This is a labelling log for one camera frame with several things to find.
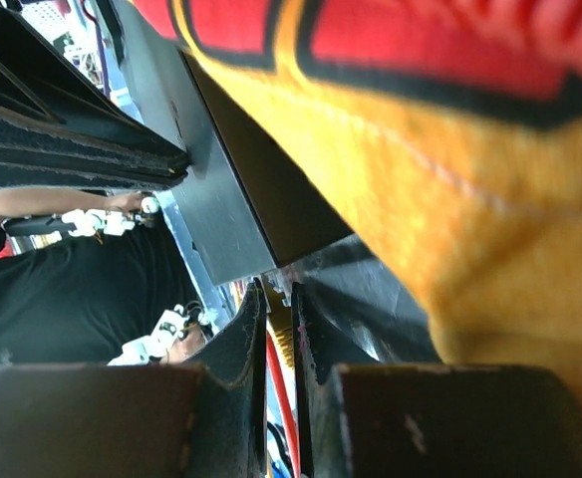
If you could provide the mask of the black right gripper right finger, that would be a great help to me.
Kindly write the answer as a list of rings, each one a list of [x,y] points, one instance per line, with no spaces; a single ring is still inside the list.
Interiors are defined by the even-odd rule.
[[[295,284],[306,477],[582,477],[582,410],[551,371],[381,363]]]

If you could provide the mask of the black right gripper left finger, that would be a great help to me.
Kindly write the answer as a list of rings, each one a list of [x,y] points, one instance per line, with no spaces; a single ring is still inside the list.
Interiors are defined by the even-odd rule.
[[[182,364],[0,366],[0,477],[259,477],[262,284]]]

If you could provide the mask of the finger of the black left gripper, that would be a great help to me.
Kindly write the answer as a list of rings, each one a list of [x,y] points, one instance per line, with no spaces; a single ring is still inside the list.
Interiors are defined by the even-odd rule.
[[[0,188],[169,189],[187,176],[187,153],[162,154],[90,141],[0,109]]]
[[[0,143],[106,159],[187,157],[118,110],[20,15],[2,7]]]

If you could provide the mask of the yellow ethernet cable short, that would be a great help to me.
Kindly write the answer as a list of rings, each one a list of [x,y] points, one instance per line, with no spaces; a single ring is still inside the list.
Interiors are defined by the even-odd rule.
[[[272,336],[281,366],[291,372],[295,363],[290,300],[271,274],[264,274],[261,279],[267,300],[267,331]]]

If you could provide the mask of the black network switch box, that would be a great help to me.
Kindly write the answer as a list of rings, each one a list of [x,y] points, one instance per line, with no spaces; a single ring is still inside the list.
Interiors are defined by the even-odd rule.
[[[173,195],[215,285],[318,251],[351,230],[279,145],[127,1],[123,66],[145,125],[189,156]]]

